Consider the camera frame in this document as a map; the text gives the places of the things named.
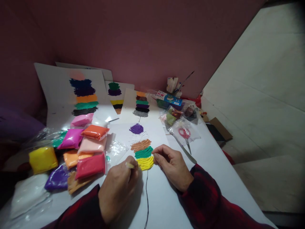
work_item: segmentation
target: packaging label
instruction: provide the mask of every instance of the packaging label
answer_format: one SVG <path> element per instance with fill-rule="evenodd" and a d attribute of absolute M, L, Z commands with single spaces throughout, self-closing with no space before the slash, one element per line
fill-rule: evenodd
<path fill-rule="evenodd" d="M 182 99 L 178 99 L 175 96 L 164 93 L 162 91 L 158 91 L 158 93 L 156 94 L 156 98 L 178 106 L 181 106 L 182 103 Z"/>

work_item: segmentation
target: pink scissors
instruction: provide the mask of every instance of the pink scissors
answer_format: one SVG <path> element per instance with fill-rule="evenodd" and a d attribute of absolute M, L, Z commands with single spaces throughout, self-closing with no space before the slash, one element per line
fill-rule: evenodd
<path fill-rule="evenodd" d="M 179 132 L 179 134 L 185 139 L 186 144 L 187 144 L 187 147 L 188 147 L 188 149 L 189 149 L 189 151 L 190 151 L 190 154 L 192 155 L 192 153 L 191 153 L 191 148 L 190 148 L 190 144 L 189 144 L 189 142 L 188 142 L 188 139 L 189 139 L 190 136 L 191 136 L 191 132 L 190 132 L 188 129 L 186 129 L 186 128 L 179 128 L 179 129 L 178 129 L 178 132 Z"/>

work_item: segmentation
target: fork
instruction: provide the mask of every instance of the fork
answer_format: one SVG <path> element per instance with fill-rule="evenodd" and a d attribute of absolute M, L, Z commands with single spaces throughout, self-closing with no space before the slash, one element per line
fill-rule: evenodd
<path fill-rule="evenodd" d="M 197 161 L 192 157 L 192 155 L 189 154 L 189 152 L 187 152 L 187 150 L 183 147 L 183 145 L 179 142 L 179 140 L 177 139 L 177 137 L 174 135 L 173 131 L 171 130 L 171 127 L 168 124 L 168 121 L 165 120 L 165 127 L 166 130 L 168 131 L 169 134 L 173 135 L 174 138 L 176 139 L 176 141 L 178 142 L 179 146 L 182 148 L 182 150 L 184 151 L 184 153 L 187 155 L 188 159 L 190 159 L 191 162 L 193 162 L 194 164 L 197 163 Z"/>

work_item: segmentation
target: hand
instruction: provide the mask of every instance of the hand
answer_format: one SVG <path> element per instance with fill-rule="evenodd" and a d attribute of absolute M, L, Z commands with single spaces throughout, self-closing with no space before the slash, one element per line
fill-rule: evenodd
<path fill-rule="evenodd" d="M 167 145 L 161 145 L 152 151 L 153 162 L 165 172 L 170 182 L 181 192 L 185 192 L 194 177 L 189 172 L 182 154 Z"/>
<path fill-rule="evenodd" d="M 125 162 L 133 164 L 135 168 L 127 168 Z M 99 207 L 107 225 L 118 218 L 127 206 L 135 191 L 138 177 L 138 162 L 132 156 L 109 170 L 98 192 Z"/>

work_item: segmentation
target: sleeve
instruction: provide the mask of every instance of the sleeve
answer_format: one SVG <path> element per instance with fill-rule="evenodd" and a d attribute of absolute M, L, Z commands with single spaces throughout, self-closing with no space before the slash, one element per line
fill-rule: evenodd
<path fill-rule="evenodd" d="M 194 181 L 178 198 L 194 228 L 273 229 L 257 223 L 242 208 L 224 198 L 216 181 L 198 164 L 191 169 L 191 174 Z"/>
<path fill-rule="evenodd" d="M 61 216 L 42 229 L 108 228 L 102 218 L 98 200 L 99 185 L 70 206 Z"/>

